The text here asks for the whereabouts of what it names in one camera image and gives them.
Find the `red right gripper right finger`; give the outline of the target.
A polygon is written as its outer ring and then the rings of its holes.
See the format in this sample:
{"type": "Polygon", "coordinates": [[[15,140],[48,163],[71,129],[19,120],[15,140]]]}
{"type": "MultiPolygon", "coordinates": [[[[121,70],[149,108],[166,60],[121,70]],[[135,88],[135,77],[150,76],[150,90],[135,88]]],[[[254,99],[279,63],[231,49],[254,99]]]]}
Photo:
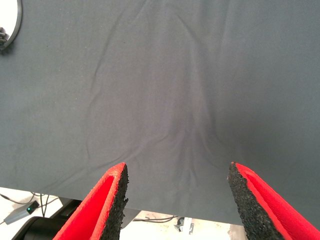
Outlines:
{"type": "Polygon", "coordinates": [[[232,162],[227,180],[249,240],[320,238],[320,231],[250,168],[232,162]]]}

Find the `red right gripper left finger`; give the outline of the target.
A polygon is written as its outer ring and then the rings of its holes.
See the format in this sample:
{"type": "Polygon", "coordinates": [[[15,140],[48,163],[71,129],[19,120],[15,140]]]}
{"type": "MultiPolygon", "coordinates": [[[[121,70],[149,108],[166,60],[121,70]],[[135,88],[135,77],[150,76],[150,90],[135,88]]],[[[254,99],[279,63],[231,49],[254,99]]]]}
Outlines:
{"type": "Polygon", "coordinates": [[[128,198],[126,163],[109,168],[76,208],[55,240],[118,240],[128,198]]]}

